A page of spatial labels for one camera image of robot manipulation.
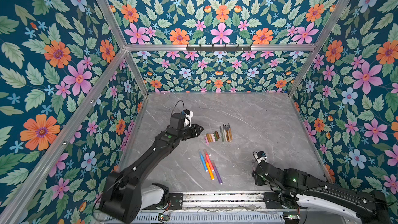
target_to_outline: colored pen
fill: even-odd
[[[203,155],[202,155],[201,151],[199,151],[199,155],[200,155],[200,159],[202,160],[203,167],[205,167],[205,171],[207,172],[208,169],[207,169],[206,162],[205,162],[205,159],[203,158]]]
[[[218,182],[219,182],[220,184],[222,184],[222,180],[221,180],[220,174],[218,173],[218,170],[217,170],[217,168],[216,168],[216,165],[214,164],[214,161],[213,161],[213,167],[214,167],[214,172],[216,173]]]
[[[211,168],[211,171],[213,172],[213,171],[214,171],[214,168],[213,168],[213,165],[211,164],[210,157],[209,157],[209,155],[207,154],[207,151],[206,151],[206,150],[203,150],[203,151],[205,152],[205,155],[206,155],[206,161],[209,163],[209,166],[210,166],[210,168]]]

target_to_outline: aluminum frame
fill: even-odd
[[[113,76],[116,68],[119,67],[125,55],[126,51],[121,50],[113,58],[112,62],[102,73],[90,92],[88,92],[83,102],[68,120],[61,132],[58,134],[57,138],[52,143],[52,145],[50,145],[50,147],[44,153],[36,167],[29,174],[24,184],[15,195],[14,199],[3,210],[2,214],[0,215],[0,223],[17,223],[22,213],[27,208],[28,204],[42,185],[42,182],[47,178],[52,168],[52,165],[56,164],[56,162],[58,161],[58,158],[65,150],[68,142],[73,137],[79,125],[86,118],[88,112],[92,107],[93,102],[97,100],[106,84],[108,84],[110,78]]]
[[[328,39],[331,31],[333,30],[334,26],[339,21],[341,15],[343,14],[344,10],[346,9],[346,7],[347,7],[347,5],[348,5],[348,3],[350,1],[351,0],[339,0],[337,2],[336,8],[334,9],[332,14],[330,15],[329,20],[327,21],[326,25],[322,29],[322,31],[319,34],[318,38],[316,39],[316,42],[315,42],[316,48],[315,48],[315,50],[309,54],[309,56],[307,57],[306,61],[302,65],[300,71],[298,72],[298,74],[297,74],[297,76],[295,78],[295,81],[293,82],[293,85],[289,89],[288,94],[289,94],[290,97],[293,97],[293,94],[296,92],[299,84],[303,80],[303,78],[306,75],[308,69],[311,67],[312,62],[314,61],[316,56],[321,51],[322,46],[324,45],[324,43]]]

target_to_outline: green leaf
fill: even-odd
[[[1,51],[4,52],[6,58],[8,58],[10,62],[14,62],[20,69],[22,68],[25,58],[23,57],[23,52],[17,45],[4,42],[1,46]]]

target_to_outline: orange flower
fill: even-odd
[[[80,205],[80,207],[79,207],[79,211],[80,212],[84,211],[86,209],[86,206],[87,206],[87,202],[83,202],[82,205]]]
[[[108,40],[102,40],[99,50],[102,52],[102,58],[106,62],[110,63],[115,56],[115,51],[113,50],[113,45]]]
[[[334,171],[330,168],[330,166],[329,166],[328,164],[325,165],[325,167],[326,167],[326,169],[328,170],[331,179],[333,180],[333,182],[335,182],[335,181],[336,181],[336,178],[334,177]]]
[[[394,132],[394,137],[398,140],[398,122],[391,123],[391,129],[393,131],[397,131],[397,132]]]
[[[223,82],[222,82],[221,80],[217,80],[217,81],[214,83],[214,86],[220,88],[220,87],[222,87],[222,84],[223,84]]]
[[[207,12],[207,13],[211,12],[211,6],[206,6],[205,7],[205,12]]]
[[[124,14],[124,18],[127,19],[128,21],[134,23],[134,22],[138,22],[138,19],[140,18],[140,16],[137,13],[137,10],[133,7],[131,7],[131,5],[127,5],[127,6],[122,6],[122,14]]]
[[[376,60],[380,61],[381,64],[392,64],[394,63],[394,59],[398,59],[398,41],[393,40],[392,43],[390,41],[385,42],[383,47],[380,47],[377,51],[378,55],[376,56]]]
[[[255,45],[267,45],[272,40],[273,36],[271,36],[273,32],[268,30],[268,28],[263,28],[263,31],[256,31],[256,35],[253,36]]]
[[[324,12],[324,5],[316,4],[314,7],[311,7],[308,10],[308,13],[305,15],[307,17],[307,22],[314,22],[318,18],[321,17],[321,14]]]
[[[280,81],[278,81],[278,82],[276,83],[276,87],[280,87],[280,88],[285,87],[285,86],[286,86],[286,83],[287,83],[287,81],[284,80],[284,79],[282,79],[282,80],[280,80]]]
[[[315,124],[314,124],[315,130],[318,132],[322,132],[324,130],[325,127],[325,123],[323,123],[323,120],[321,120],[320,118],[315,120]]]
[[[216,14],[217,19],[220,20],[220,22],[224,22],[226,19],[228,19],[229,10],[227,9],[226,5],[221,5],[218,7]]]
[[[296,106],[297,111],[300,112],[300,105],[297,102],[295,102],[295,106]]]
[[[65,44],[61,41],[59,43],[55,40],[51,41],[51,46],[46,45],[44,47],[46,53],[44,53],[44,57],[47,60],[50,60],[50,64],[54,67],[63,68],[64,65],[68,65],[72,57],[69,55],[69,48],[65,47]]]
[[[343,46],[341,46],[343,43],[339,40],[333,41],[331,44],[328,46],[328,50],[326,51],[326,60],[328,62],[334,63],[336,60],[339,60],[341,57],[341,52],[343,52]]]
[[[176,28],[176,30],[170,32],[170,41],[173,42],[173,45],[187,45],[189,41],[189,36],[187,36],[186,30],[181,30],[180,28]]]
[[[141,110],[141,107],[142,107],[142,102],[138,103],[137,112],[140,112],[140,110]]]
[[[36,115],[36,121],[28,119],[23,124],[23,127],[28,130],[20,133],[21,141],[28,141],[25,147],[29,150],[36,149],[37,145],[39,145],[39,151],[47,149],[49,143],[52,144],[57,137],[55,133],[59,133],[59,125],[55,123],[57,123],[57,120],[54,117],[50,116],[47,119],[45,114]]]
[[[116,124],[116,133],[118,135],[122,135],[125,127],[126,127],[126,122],[124,121],[124,119],[120,119]]]
[[[162,84],[158,80],[152,80],[151,86],[154,88],[161,88]]]
[[[241,6],[238,6],[238,5],[236,5],[236,6],[235,6],[235,8],[234,8],[234,11],[235,11],[236,13],[239,13],[239,12],[241,12],[241,11],[242,11],[242,7],[241,7]]]

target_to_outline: small blue flower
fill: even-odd
[[[39,26],[37,27],[37,28],[39,28],[39,29],[43,29],[43,31],[45,31],[45,29],[47,29],[48,27],[45,25],[46,24],[46,22],[40,22],[40,21],[37,21],[37,23],[39,24]]]
[[[18,141],[15,141],[14,144],[15,144],[15,146],[10,147],[10,150],[14,150],[14,153],[18,153],[19,150],[23,149],[23,147],[22,147],[23,142],[18,143]]]
[[[74,164],[74,162],[72,162],[72,159],[69,162],[67,162],[67,170],[72,168],[73,164]]]
[[[26,35],[29,35],[30,38],[36,37],[36,34],[34,33],[35,30],[29,30],[29,28],[25,28],[27,31],[25,32]]]
[[[48,106],[42,105],[42,107],[44,108],[44,110],[42,110],[41,113],[45,113],[46,115],[48,115],[49,112],[52,112],[52,109],[50,109],[51,105],[48,105]]]
[[[72,215],[72,209],[67,210],[67,214],[64,215],[64,218],[69,219],[69,217]]]
[[[7,97],[7,99],[9,99],[10,101],[12,101],[11,104],[13,104],[13,105],[15,104],[15,102],[16,102],[16,103],[19,103],[19,102],[20,102],[20,101],[18,100],[19,98],[21,98],[21,97],[20,97],[20,96],[16,96],[16,94],[14,94],[14,93],[12,94],[12,97],[11,97],[11,96],[8,96],[8,97]]]
[[[51,95],[52,93],[54,93],[54,88],[51,87],[50,85],[44,89],[45,92],[48,92],[48,95]]]

